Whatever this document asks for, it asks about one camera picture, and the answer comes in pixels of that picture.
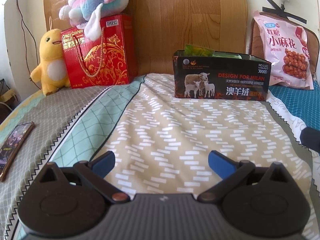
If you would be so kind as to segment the dark green snack packet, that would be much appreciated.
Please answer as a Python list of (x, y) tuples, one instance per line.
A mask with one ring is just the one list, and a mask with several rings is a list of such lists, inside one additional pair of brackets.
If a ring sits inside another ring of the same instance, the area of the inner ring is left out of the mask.
[(197, 46), (193, 44), (186, 44), (184, 47), (185, 56), (204, 56), (204, 57), (212, 57), (215, 50)]

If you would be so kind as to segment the light green snack packet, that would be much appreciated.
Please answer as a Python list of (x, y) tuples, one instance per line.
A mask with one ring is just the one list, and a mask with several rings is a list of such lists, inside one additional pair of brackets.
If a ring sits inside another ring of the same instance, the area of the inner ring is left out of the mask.
[(225, 53), (225, 52), (221, 52), (221, 51), (213, 52), (212, 57), (221, 57), (221, 58), (228, 58), (228, 59), (242, 59), (240, 54)]

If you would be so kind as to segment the patterned bed sheet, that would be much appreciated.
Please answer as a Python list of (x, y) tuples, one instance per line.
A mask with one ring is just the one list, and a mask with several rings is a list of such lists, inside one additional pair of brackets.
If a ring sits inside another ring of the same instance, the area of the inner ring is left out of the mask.
[(128, 85), (36, 92), (1, 123), (1, 141), (26, 122), (35, 128), (1, 183), (1, 239), (24, 236), (17, 206), (49, 161), (69, 167), (112, 151), (106, 180), (129, 196), (198, 195), (220, 180), (208, 166), (212, 150), (257, 166), (283, 163), (310, 203), (303, 234), (319, 239), (319, 155), (300, 143), (305, 122), (270, 90), (264, 102), (178, 99), (172, 75), (148, 74)]

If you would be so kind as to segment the smartphone in brown case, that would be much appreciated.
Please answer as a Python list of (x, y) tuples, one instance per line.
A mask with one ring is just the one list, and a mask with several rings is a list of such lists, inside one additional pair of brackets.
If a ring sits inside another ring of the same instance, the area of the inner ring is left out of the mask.
[(24, 141), (34, 129), (34, 122), (17, 125), (8, 135), (7, 139), (1, 147), (1, 182), (9, 172), (9, 169), (14, 162), (16, 155), (22, 147)]

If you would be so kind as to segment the pink fried twist bag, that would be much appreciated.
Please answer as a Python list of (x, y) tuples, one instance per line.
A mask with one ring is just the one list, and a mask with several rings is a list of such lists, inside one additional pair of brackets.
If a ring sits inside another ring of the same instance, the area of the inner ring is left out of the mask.
[(313, 90), (307, 33), (300, 25), (255, 12), (264, 58), (271, 62), (270, 85)]

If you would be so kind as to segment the black sheep print box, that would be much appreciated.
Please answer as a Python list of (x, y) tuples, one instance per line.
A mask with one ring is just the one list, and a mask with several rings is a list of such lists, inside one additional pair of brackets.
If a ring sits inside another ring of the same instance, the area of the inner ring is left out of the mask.
[(265, 101), (271, 63), (240, 54), (242, 59), (173, 55), (175, 97)]

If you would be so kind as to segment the yellow duck plush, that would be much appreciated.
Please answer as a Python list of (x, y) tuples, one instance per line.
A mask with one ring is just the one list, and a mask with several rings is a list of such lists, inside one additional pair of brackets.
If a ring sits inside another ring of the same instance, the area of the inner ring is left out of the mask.
[(40, 63), (31, 72), (30, 78), (41, 83), (44, 96), (54, 94), (62, 87), (70, 87), (60, 29), (52, 29), (43, 35), (39, 54)]

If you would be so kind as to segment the red gift box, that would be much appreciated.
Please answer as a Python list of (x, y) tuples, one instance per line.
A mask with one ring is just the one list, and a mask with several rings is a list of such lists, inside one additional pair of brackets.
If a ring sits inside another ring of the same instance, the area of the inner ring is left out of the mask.
[(132, 18), (118, 14), (102, 18), (96, 41), (76, 27), (61, 32), (72, 88), (129, 84), (138, 76)]

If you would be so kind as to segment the wooden headboard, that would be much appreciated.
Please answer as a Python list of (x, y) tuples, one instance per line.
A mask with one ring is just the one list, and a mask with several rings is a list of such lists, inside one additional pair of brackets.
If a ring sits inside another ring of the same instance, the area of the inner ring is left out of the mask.
[[(48, 28), (74, 28), (59, 19), (67, 3), (43, 0)], [(138, 75), (174, 73), (173, 55), (186, 44), (245, 52), (246, 0), (129, 0), (119, 14), (132, 18)]]

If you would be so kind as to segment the pink blue unicorn plush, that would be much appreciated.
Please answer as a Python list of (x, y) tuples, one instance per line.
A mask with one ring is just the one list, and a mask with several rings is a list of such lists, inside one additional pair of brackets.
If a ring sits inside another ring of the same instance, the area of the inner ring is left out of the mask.
[(96, 41), (102, 33), (100, 20), (103, 17), (121, 13), (129, 0), (68, 0), (59, 11), (59, 19), (69, 20), (71, 26), (84, 31), (91, 41)]

